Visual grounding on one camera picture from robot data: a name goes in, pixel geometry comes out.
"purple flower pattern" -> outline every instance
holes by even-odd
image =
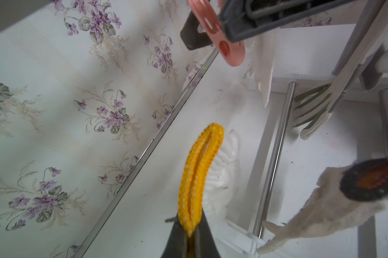
[[[55,3],[55,9],[57,11],[65,10],[62,0],[52,1]],[[65,25],[68,28],[67,34],[69,36],[78,34],[78,29],[82,31],[89,31],[89,37],[96,45],[101,44],[104,38],[116,35],[114,26],[116,29],[119,29],[122,22],[116,13],[107,11],[107,8],[110,7],[111,5],[109,0],[102,4],[100,0],[74,0],[72,8],[66,8],[64,14]],[[75,11],[76,14],[82,15],[82,17],[75,15],[72,11]],[[78,24],[67,22],[67,19],[74,19],[78,22]],[[118,40],[123,43],[122,39],[115,39],[114,44]]]
[[[2,183],[3,186],[0,187],[1,196],[13,193],[19,193],[19,196],[8,203],[9,211],[0,214],[0,227],[3,222],[7,223],[7,226],[5,226],[6,231],[18,230],[26,226],[26,220],[21,219],[21,216],[30,220],[35,219],[37,223],[49,221],[47,227],[51,227],[55,219],[58,219],[61,223],[63,222],[62,219],[65,215],[61,217],[60,212],[62,212],[62,214],[65,213],[65,209],[76,210],[84,215],[83,206],[87,201],[79,200],[83,195],[71,199],[70,193],[63,192],[61,185],[56,185],[54,180],[46,180],[47,176],[55,177],[60,174],[61,170],[53,167],[46,168],[43,171],[42,181],[37,184],[38,178],[35,178],[31,190],[28,190],[25,187],[23,180],[24,178],[31,177],[37,173],[37,171],[32,172],[29,170],[29,166],[32,163],[34,163],[34,161],[22,168],[20,178],[16,181],[14,186]],[[54,210],[56,208],[58,208],[59,212],[55,213]]]
[[[170,37],[167,37],[166,40],[163,40],[165,34],[161,34],[159,37],[155,36],[154,39],[158,45],[154,47],[153,50],[148,47],[146,44],[146,39],[149,37],[144,36],[145,46],[149,49],[149,59],[148,62],[151,61],[151,65],[154,68],[161,67],[161,72],[165,74],[165,77],[169,77],[171,74],[168,72],[172,68],[172,59],[171,59],[171,48],[170,46],[173,44]],[[177,77],[175,71],[171,72],[173,76]]]
[[[161,122],[160,123],[157,123],[157,130],[160,130],[163,123],[165,122],[165,120],[167,119],[167,117],[171,114],[171,111],[172,109],[174,108],[174,106],[170,106],[170,105],[167,105],[167,104],[164,104],[164,102],[167,100],[166,98],[166,94],[164,94],[161,99],[160,99],[160,104],[161,104],[161,110],[158,111],[158,110],[155,110],[153,113],[152,113],[152,118],[153,119],[158,119],[160,120]]]
[[[18,222],[16,222],[15,226],[17,228],[21,228],[23,226],[26,226],[26,220],[19,220]]]
[[[133,156],[131,158],[131,161],[129,161],[129,158],[127,158],[127,153],[125,153],[122,156],[122,161],[119,163],[119,165],[116,165],[114,163],[113,166],[104,167],[104,168],[107,168],[108,171],[106,171],[103,177],[99,176],[98,181],[101,184],[108,186],[108,193],[107,193],[108,199],[112,195],[113,196],[116,195],[118,189],[124,183],[124,181],[128,177],[131,170],[134,168],[138,160],[139,158],[137,156]]]
[[[51,176],[56,177],[58,174],[60,174],[60,170],[57,170],[56,168],[52,168]]]
[[[103,184],[104,182],[106,182],[108,180],[108,176],[106,174],[104,174],[103,177],[100,177],[100,183]]]
[[[84,15],[87,14],[84,0],[75,0],[72,4],[72,7],[75,8],[78,13],[83,13]]]
[[[125,179],[125,175],[123,173],[120,173],[119,175],[116,176],[116,180],[119,182],[119,181],[122,181]]]
[[[102,10],[102,5],[99,4],[99,0],[91,0],[88,2],[93,7],[93,10],[95,12],[98,12],[99,10]]]
[[[41,210],[53,210],[53,208],[57,205],[57,197],[45,194],[42,197],[36,197],[33,199],[33,204],[36,205],[35,208]]]
[[[73,34],[78,34],[79,33],[78,30],[76,29],[75,23],[72,23],[72,24],[67,23],[66,26],[67,26],[67,34],[68,34],[68,36],[72,36]]]
[[[122,23],[119,21],[119,17],[117,17],[115,13],[113,13],[112,16],[113,16],[113,17],[112,17],[111,21],[112,21],[113,23],[115,23],[115,25],[116,25],[117,28],[119,28],[119,27],[122,25]]]
[[[127,95],[122,90],[117,90],[116,95],[113,95],[108,100],[105,95],[108,92],[113,92],[113,90],[109,88],[109,84],[106,84],[105,90],[101,95],[93,93],[90,98],[82,101],[73,101],[78,111],[89,116],[89,118],[87,118],[88,123],[86,126],[87,133],[90,132],[88,128],[92,126],[95,132],[105,132],[105,129],[109,128],[109,130],[106,131],[110,131],[112,134],[117,135],[115,140],[122,138],[124,142],[127,142],[126,137],[129,131],[133,132],[138,139],[140,128],[137,127],[136,122],[131,121],[132,117],[129,117],[127,109],[125,108]],[[91,109],[90,111],[84,111],[84,109],[80,108],[80,104],[88,100],[98,100],[99,102],[104,103],[104,105]]]
[[[26,198],[24,194],[19,197],[16,197],[9,203],[11,208],[17,208],[18,206],[24,207],[30,201],[30,198]]]
[[[116,107],[116,108],[121,108],[124,104],[122,103],[122,101],[117,101],[117,100],[114,100],[114,105],[112,105],[113,107]]]
[[[148,36],[148,37],[145,37],[145,35],[144,35],[144,45],[145,45],[145,46],[148,46],[148,45],[149,45],[149,36]]]
[[[23,216],[27,217],[28,219],[33,219],[34,217],[36,217],[37,214],[41,213],[42,211],[39,206],[29,207],[26,210],[27,212]]]
[[[324,26],[331,24],[331,17],[327,18],[317,18],[317,15],[309,16],[305,18],[303,21],[298,21],[298,23],[294,26],[297,27],[312,27],[312,26]]]
[[[100,126],[98,128],[98,130],[96,130],[97,132],[104,132],[105,131],[105,127],[104,126]]]
[[[86,103],[85,103],[85,101],[83,99],[82,99],[81,102],[79,102],[77,100],[76,100],[76,102],[78,102],[78,111],[80,111],[81,109],[85,110],[87,105],[86,105]]]
[[[62,0],[52,0],[52,1],[55,4],[56,11],[63,11],[65,9],[65,7],[62,4]]]
[[[108,113],[108,110],[106,109],[106,106],[100,106],[96,109],[96,112],[100,115],[106,115]]]
[[[53,179],[52,180],[49,180],[47,182],[45,181],[42,181],[42,182],[39,182],[39,191],[45,191],[45,190],[48,190],[50,188],[52,188],[53,186],[56,185],[57,182],[55,182]]]
[[[155,50],[155,53],[157,53],[157,54],[161,54],[160,47],[155,47],[155,48],[154,48],[154,50]]]
[[[118,113],[118,111],[110,112],[110,116],[106,118],[106,121],[104,124],[106,127],[111,126],[121,126],[124,123],[124,118],[121,114]]]

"drying rack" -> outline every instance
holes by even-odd
[[[96,238],[98,232],[101,230],[105,222],[108,220],[109,216],[114,211],[115,207],[117,206],[121,198],[124,196],[124,194],[127,192],[131,183],[134,181],[134,179],[140,172],[141,168],[148,160],[151,153],[160,142],[161,138],[166,133],[167,129],[170,127],[171,123],[174,121],[178,113],[181,111],[182,107],[184,106],[188,98],[191,96],[193,91],[197,88],[197,85],[199,84],[200,80],[209,69],[214,59],[217,57],[217,54],[218,54],[218,51],[215,49],[208,57],[208,59],[202,66],[201,70],[193,77],[193,79],[188,84],[188,86],[183,90],[173,111],[171,112],[170,116],[168,116],[168,118],[166,119],[164,126],[161,127],[161,129],[158,131],[156,136],[151,140],[150,145],[144,151],[140,160],[135,165],[135,168],[130,173],[128,179],[119,189],[118,193],[115,195],[115,197],[113,198],[113,200],[111,201],[107,209],[102,214],[101,218],[98,220],[98,222],[96,223],[96,225],[94,226],[94,228],[92,229],[88,237],[85,239],[85,241],[83,242],[83,244],[81,245],[77,253],[75,254],[74,258],[81,258],[85,254],[88,247]],[[274,146],[272,149],[272,154],[271,154],[271,158],[268,166],[268,171],[264,182],[264,188],[260,199],[259,209],[258,209],[258,213],[257,213],[257,217],[255,220],[254,229],[253,229],[253,235],[257,237],[262,237],[262,234],[263,234],[262,221],[267,219],[267,213],[270,205],[270,198],[273,192],[273,183],[276,177],[276,170],[281,156],[284,136],[285,136],[287,124],[289,121],[291,105],[293,102],[296,85],[297,83],[295,81],[291,81],[289,83],[287,94],[284,101],[283,110],[281,112],[281,117],[280,117],[277,133],[274,140]],[[384,129],[385,146],[386,146],[386,151],[388,152],[388,89],[381,90],[379,92],[379,98],[380,98],[380,110],[382,115],[382,126]],[[256,160],[259,158],[266,158],[266,157],[259,157],[258,155],[259,154],[257,154]]]

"pink clip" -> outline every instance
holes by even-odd
[[[221,30],[221,23],[208,0],[188,0],[192,12],[217,47],[225,61],[231,66],[239,66],[246,56],[244,42],[231,43]]]

